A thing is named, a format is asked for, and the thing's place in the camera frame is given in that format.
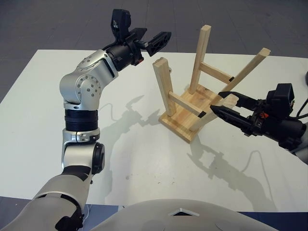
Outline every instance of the wooden stool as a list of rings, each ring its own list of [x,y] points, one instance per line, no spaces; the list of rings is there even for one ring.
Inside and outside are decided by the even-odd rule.
[[[153,63],[166,108],[166,112],[160,116],[159,121],[188,143],[194,139],[205,124],[217,118],[210,109],[210,105],[224,105],[233,108],[238,101],[238,97],[232,94],[222,99],[219,95],[200,85],[201,71],[226,83],[227,85],[221,91],[230,91],[270,54],[269,49],[263,48],[237,76],[232,77],[203,62],[210,31],[211,26],[209,25],[203,26],[200,30],[191,84],[181,96],[173,93],[167,59],[160,58]]]

